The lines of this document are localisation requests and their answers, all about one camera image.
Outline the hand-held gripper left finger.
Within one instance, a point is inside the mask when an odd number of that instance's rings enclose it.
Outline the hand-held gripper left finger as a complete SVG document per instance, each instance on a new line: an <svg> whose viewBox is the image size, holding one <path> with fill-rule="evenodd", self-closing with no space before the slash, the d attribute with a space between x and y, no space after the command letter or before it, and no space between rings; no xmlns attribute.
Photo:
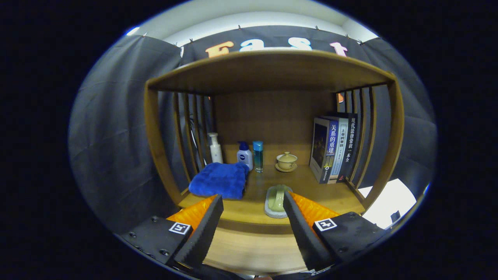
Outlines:
<svg viewBox="0 0 498 280"><path fill-rule="evenodd" d="M163 218L152 216L121 234L121 241L162 265L200 267L223 213L221 195L214 195Z"/></svg>

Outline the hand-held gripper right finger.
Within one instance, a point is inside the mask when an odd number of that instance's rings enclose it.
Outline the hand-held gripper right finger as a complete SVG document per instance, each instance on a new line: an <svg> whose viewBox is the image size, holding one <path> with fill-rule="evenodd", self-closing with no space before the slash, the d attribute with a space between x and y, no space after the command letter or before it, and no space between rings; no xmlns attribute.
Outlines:
<svg viewBox="0 0 498 280"><path fill-rule="evenodd" d="M381 244L388 230L355 212L335 215L322 205L290 191L283 207L309 270L348 263Z"/></svg>

